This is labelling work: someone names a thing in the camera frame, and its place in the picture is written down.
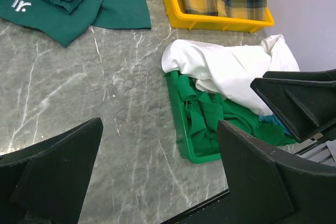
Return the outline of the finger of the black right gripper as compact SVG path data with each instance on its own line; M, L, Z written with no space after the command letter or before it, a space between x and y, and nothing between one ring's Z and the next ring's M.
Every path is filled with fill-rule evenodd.
M267 71L250 87L299 143L335 140L335 70Z

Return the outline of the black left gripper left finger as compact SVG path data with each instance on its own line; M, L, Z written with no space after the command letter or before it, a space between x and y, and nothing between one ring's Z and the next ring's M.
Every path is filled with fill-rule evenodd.
M103 133L93 118L50 139L1 156L1 223L32 212L77 223Z

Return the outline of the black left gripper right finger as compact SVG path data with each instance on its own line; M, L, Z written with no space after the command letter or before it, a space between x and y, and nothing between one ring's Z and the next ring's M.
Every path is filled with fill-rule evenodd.
M227 121L218 143L236 223L335 223L335 167L290 154Z

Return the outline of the white flower print t-shirt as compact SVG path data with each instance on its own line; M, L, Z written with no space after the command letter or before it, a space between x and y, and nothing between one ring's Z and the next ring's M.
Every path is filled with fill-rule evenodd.
M165 73L178 70L194 78L199 90L220 93L261 116L272 111L251 82L267 71L299 71L283 35L269 36L259 45L232 47L178 39L166 47L161 63Z

